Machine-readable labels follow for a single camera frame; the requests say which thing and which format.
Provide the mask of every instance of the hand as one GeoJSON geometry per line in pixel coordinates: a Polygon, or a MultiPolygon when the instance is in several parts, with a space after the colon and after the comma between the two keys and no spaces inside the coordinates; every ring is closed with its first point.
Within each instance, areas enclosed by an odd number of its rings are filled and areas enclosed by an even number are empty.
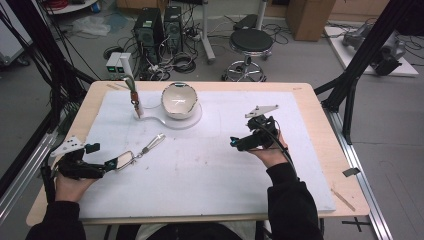
{"type": "MultiPolygon", "coordinates": [[[[281,135],[280,131],[278,131],[278,139],[283,144],[283,146],[287,148],[287,143],[284,142],[283,136],[281,135]]],[[[288,162],[276,143],[273,143],[267,149],[253,148],[250,149],[248,152],[258,157],[267,168],[270,168],[279,163],[288,162]]]]}
{"type": "Polygon", "coordinates": [[[58,173],[56,178],[56,201],[78,202],[85,191],[97,179],[75,180],[58,173]]]}

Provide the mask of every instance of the white sheet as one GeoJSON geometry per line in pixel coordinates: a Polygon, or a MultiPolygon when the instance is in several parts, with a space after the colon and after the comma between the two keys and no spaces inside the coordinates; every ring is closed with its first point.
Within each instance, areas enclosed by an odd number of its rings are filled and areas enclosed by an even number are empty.
{"type": "MultiPolygon", "coordinates": [[[[139,92],[145,107],[157,106],[161,92],[139,92]]],[[[103,100],[86,143],[101,150],[84,156],[103,163],[131,150],[138,153],[159,133],[166,139],[137,163],[109,172],[81,200],[81,218],[200,216],[267,212],[271,186],[255,156],[230,146],[230,136],[250,134],[244,115],[259,105],[280,106],[266,114],[278,121],[299,177],[318,211],[335,204],[294,96],[287,92],[198,92],[202,119],[186,130],[134,118],[129,92],[110,91],[103,100]]]]}

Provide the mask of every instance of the aluminum rail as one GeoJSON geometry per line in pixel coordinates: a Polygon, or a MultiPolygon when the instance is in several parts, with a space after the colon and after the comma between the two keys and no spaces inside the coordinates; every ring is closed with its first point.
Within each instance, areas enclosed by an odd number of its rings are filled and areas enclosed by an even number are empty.
{"type": "Polygon", "coordinates": [[[57,130],[44,135],[24,167],[0,199],[0,226],[5,221],[18,199],[21,197],[35,173],[39,171],[40,164],[43,162],[43,159],[55,143],[57,135],[57,130]]]}
{"type": "Polygon", "coordinates": [[[371,186],[368,183],[365,172],[362,169],[361,162],[359,161],[358,155],[356,155],[353,145],[349,145],[343,136],[343,121],[338,113],[329,112],[327,109],[323,109],[330,124],[333,127],[333,131],[342,147],[344,154],[349,162],[350,167],[358,168],[361,172],[356,175],[359,185],[361,186],[362,192],[364,193],[365,199],[370,207],[369,218],[374,228],[374,232],[379,240],[392,240],[392,234],[390,233],[389,227],[387,226],[386,220],[383,217],[383,213],[378,206],[377,200],[372,192],[371,186]]]}

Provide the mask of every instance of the cardboard box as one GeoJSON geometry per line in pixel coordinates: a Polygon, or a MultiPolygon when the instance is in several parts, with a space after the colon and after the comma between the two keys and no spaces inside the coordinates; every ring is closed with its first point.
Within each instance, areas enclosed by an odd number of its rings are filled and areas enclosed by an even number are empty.
{"type": "Polygon", "coordinates": [[[318,41],[336,0],[291,0],[286,22],[294,40],[318,41]]]}
{"type": "Polygon", "coordinates": [[[118,8],[124,11],[136,12],[137,9],[145,7],[160,8],[161,12],[165,10],[168,5],[168,0],[116,0],[118,8]]]}
{"type": "Polygon", "coordinates": [[[268,0],[265,8],[266,17],[285,17],[287,11],[286,5],[273,4],[272,0],[268,0]]]}
{"type": "Polygon", "coordinates": [[[331,20],[365,22],[378,18],[389,0],[336,0],[331,20]]]}

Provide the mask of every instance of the chair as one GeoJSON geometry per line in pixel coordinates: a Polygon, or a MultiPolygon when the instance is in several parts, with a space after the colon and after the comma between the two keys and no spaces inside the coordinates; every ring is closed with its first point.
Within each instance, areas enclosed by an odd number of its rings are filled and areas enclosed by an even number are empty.
{"type": "Polygon", "coordinates": [[[221,77],[239,82],[242,79],[249,79],[252,82],[265,82],[266,76],[262,68],[252,62],[252,57],[262,56],[265,60],[271,54],[273,40],[265,32],[257,29],[240,29],[231,34],[230,47],[234,51],[244,55],[244,61],[232,63],[221,77]]]}

